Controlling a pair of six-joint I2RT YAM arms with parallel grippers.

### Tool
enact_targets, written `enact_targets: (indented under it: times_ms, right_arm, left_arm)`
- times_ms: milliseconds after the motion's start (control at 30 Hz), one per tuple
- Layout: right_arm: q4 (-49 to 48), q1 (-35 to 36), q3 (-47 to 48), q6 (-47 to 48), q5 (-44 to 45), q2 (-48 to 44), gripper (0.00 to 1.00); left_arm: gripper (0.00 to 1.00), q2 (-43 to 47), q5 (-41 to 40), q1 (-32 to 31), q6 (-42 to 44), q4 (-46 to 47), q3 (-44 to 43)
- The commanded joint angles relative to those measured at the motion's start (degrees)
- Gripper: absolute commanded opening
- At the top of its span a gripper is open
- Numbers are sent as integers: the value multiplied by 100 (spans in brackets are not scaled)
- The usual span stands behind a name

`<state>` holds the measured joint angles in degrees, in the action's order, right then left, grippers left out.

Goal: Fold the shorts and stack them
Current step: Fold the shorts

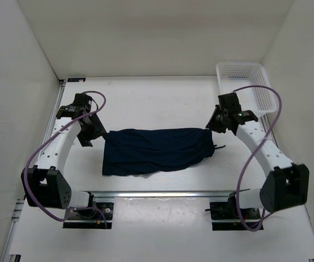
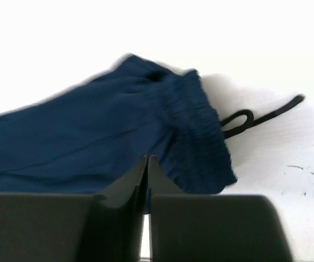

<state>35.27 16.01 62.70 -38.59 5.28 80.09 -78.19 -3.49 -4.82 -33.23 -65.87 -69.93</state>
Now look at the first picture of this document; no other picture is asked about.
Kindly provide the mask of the navy blue shorts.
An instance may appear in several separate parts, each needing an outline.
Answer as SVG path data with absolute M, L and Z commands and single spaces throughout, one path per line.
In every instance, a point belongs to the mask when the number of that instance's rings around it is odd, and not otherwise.
M 222 148 L 214 144 L 209 129 L 110 131 L 105 138 L 102 175 L 149 175 L 184 170 Z

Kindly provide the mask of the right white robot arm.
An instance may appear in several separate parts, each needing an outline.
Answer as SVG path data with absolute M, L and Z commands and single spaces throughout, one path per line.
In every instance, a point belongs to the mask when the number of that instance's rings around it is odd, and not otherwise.
M 265 137 L 263 127 L 255 114 L 248 111 L 230 113 L 219 105 L 206 128 L 225 133 L 230 130 L 241 140 L 261 166 L 265 182 L 261 188 L 240 190 L 227 211 L 233 218 L 242 217 L 249 208 L 265 209 L 273 213 L 307 202 L 309 170 L 305 164 L 295 164 Z

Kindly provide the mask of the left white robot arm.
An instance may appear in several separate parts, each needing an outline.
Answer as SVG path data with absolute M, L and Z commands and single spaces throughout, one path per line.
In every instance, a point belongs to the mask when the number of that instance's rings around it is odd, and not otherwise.
M 35 164 L 23 170 L 21 179 L 29 206 L 75 208 L 84 218 L 92 218 L 97 211 L 93 194 L 73 189 L 64 177 L 64 167 L 76 139 L 81 146 L 92 147 L 91 141 L 106 135 L 106 131 L 97 114 L 77 120 L 78 114 L 65 113 L 66 108 L 63 106 L 56 116 L 53 139 L 44 146 Z

